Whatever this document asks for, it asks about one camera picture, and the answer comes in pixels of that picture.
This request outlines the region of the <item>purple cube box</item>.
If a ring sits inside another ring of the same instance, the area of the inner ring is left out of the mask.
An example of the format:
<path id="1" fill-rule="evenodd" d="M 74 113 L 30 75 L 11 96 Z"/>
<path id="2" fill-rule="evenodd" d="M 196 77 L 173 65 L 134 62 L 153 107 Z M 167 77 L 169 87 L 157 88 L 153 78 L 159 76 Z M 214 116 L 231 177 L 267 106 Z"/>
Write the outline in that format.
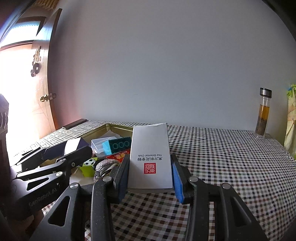
<path id="1" fill-rule="evenodd" d="M 74 152 L 77 149 L 82 147 L 89 146 L 89 144 L 83 138 L 74 138 L 67 141 L 64 141 L 60 144 L 54 145 L 52 147 L 46 148 L 43 159 L 46 160 L 53 160 L 71 152 Z"/>

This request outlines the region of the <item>white oriental club box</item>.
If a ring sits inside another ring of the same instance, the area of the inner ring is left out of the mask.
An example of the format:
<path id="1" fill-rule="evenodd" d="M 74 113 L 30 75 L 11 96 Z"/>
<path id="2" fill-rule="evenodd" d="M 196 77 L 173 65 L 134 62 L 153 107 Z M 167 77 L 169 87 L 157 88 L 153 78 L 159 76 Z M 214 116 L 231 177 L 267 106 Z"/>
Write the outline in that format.
<path id="1" fill-rule="evenodd" d="M 166 123 L 133 127 L 127 188 L 132 193 L 172 190 L 173 175 Z"/>

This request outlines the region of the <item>teal building block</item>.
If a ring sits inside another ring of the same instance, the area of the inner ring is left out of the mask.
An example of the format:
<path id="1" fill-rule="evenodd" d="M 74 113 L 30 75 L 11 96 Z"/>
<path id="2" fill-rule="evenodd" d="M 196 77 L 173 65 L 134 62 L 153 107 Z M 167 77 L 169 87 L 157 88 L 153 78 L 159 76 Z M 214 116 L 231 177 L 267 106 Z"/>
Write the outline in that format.
<path id="1" fill-rule="evenodd" d="M 106 155 L 112 155 L 131 148 L 131 137 L 115 138 L 102 143 Z"/>

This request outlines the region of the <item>green football box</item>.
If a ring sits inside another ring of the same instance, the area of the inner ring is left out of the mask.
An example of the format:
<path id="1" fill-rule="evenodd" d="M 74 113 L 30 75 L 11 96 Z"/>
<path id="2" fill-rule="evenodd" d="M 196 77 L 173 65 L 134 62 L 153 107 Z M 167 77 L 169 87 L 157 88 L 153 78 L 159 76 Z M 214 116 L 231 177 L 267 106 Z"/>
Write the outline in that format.
<path id="1" fill-rule="evenodd" d="M 97 160 L 97 157 L 93 157 L 85 161 L 82 165 L 79 165 L 79 169 L 84 177 L 94 177 L 94 164 Z"/>

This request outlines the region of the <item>black white patterned pouch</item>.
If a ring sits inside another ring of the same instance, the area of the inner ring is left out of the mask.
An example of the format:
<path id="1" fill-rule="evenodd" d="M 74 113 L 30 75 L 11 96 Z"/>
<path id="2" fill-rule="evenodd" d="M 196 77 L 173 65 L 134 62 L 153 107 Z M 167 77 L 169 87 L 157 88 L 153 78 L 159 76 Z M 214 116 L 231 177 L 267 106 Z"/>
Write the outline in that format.
<path id="1" fill-rule="evenodd" d="M 121 162 L 116 159 L 98 159 L 93 165 L 93 169 L 95 171 L 93 182 L 96 183 L 97 181 L 103 179 L 103 177 L 109 176 L 112 169 L 120 164 Z"/>

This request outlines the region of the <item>red snack box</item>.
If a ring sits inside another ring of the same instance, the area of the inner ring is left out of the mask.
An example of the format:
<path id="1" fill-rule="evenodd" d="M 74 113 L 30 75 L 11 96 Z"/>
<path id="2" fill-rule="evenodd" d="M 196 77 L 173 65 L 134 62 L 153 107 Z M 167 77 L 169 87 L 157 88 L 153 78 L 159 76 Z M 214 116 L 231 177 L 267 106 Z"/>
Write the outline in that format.
<path id="1" fill-rule="evenodd" d="M 111 154 L 111 155 L 107 155 L 106 158 L 107 159 L 114 159 L 119 161 L 120 163 L 123 161 L 123 159 L 125 158 L 125 155 L 129 155 L 130 154 L 130 149 L 115 153 L 115 154 Z"/>

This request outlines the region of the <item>clear plastic case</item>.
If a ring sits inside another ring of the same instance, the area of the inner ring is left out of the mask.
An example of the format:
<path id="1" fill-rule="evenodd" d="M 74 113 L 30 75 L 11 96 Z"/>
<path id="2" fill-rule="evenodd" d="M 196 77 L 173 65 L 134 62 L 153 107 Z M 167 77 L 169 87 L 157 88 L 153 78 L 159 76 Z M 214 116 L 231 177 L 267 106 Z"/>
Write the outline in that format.
<path id="1" fill-rule="evenodd" d="M 108 140 L 114 140 L 116 137 L 104 137 L 91 140 L 91 148 L 96 157 L 106 156 L 106 153 L 103 149 L 103 143 Z"/>

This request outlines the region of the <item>wooden door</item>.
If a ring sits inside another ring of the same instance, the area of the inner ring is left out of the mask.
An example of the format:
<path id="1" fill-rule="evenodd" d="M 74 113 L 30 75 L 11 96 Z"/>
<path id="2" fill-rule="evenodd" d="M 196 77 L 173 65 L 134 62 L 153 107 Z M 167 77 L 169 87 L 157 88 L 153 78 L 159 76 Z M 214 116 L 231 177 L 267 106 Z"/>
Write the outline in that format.
<path id="1" fill-rule="evenodd" d="M 33 110 L 34 129 L 37 131 L 39 138 L 43 138 L 56 130 L 51 107 L 53 100 L 40 102 L 40 97 L 52 93 L 48 84 L 49 50 L 61 13 L 62 9 L 58 9 L 48 19 L 32 44 L 34 54 L 38 46 L 41 46 L 41 70 L 35 77 L 32 77 L 34 84 L 36 84 L 36 101 Z"/>

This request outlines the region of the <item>dark flat bar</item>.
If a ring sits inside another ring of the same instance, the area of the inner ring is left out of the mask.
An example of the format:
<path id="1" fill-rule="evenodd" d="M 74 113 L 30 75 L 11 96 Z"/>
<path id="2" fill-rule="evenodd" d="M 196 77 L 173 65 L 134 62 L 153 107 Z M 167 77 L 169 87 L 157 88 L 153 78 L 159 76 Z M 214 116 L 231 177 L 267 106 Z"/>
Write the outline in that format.
<path id="1" fill-rule="evenodd" d="M 62 128 L 68 130 L 70 128 L 73 128 L 73 127 L 78 126 L 78 125 L 80 125 L 82 123 L 85 123 L 85 122 L 88 122 L 88 120 L 85 119 L 85 118 L 81 118 L 81 119 L 78 119 L 76 121 L 73 121 L 73 122 L 71 122 L 69 124 L 66 124 L 66 125 L 62 126 Z"/>

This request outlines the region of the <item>brass door knob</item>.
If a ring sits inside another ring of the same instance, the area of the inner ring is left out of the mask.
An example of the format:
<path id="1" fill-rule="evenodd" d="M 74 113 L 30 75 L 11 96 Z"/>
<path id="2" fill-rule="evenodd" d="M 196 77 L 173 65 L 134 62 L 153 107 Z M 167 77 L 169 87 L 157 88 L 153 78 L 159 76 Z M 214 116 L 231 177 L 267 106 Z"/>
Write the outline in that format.
<path id="1" fill-rule="evenodd" d="M 50 100 L 53 100 L 57 97 L 56 93 L 49 93 L 45 94 L 44 96 L 40 97 L 40 102 L 48 102 Z"/>

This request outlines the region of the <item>checkered tablecloth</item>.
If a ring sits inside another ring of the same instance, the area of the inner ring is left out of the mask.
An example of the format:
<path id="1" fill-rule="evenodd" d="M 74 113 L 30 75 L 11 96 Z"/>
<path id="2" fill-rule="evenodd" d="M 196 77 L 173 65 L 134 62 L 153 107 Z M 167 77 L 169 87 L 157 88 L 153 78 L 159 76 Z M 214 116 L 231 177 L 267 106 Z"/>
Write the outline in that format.
<path id="1" fill-rule="evenodd" d="M 252 131 L 168 126 L 170 149 L 206 183 L 229 183 L 269 240 L 294 232 L 295 159 L 272 136 Z M 189 208 L 173 192 L 126 194 L 112 207 L 117 240 L 183 240 Z"/>

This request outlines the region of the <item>glass tea bottle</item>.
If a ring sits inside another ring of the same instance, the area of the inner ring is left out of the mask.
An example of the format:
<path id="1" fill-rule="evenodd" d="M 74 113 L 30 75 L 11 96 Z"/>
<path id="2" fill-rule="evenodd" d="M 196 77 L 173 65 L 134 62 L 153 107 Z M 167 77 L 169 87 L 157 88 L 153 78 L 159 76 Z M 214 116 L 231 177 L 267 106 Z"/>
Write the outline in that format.
<path id="1" fill-rule="evenodd" d="M 257 138 L 264 138 L 268 124 L 272 90 L 261 87 L 259 94 L 261 96 L 261 103 L 259 106 L 258 119 L 254 133 Z"/>

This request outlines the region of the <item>door ornament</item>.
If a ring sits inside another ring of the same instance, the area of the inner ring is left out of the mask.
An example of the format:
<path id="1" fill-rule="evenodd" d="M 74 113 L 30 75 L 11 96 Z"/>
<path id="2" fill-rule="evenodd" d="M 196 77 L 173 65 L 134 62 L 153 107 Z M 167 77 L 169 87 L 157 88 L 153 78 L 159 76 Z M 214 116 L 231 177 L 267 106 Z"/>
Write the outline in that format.
<path id="1" fill-rule="evenodd" d="M 39 45 L 36 49 L 35 54 L 33 55 L 31 76 L 35 77 L 41 70 L 41 56 L 40 56 L 41 46 Z"/>

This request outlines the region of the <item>green cartoon cloth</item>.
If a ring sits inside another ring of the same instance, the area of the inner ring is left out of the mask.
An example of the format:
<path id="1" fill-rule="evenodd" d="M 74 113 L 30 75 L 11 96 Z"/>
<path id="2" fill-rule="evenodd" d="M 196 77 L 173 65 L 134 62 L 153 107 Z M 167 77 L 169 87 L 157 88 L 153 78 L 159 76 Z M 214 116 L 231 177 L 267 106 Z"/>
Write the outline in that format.
<path id="1" fill-rule="evenodd" d="M 295 120 L 296 120 L 296 99 L 295 84 L 292 84 L 287 92 L 288 109 L 287 109 L 287 130 L 285 134 L 284 147 L 295 159 Z"/>

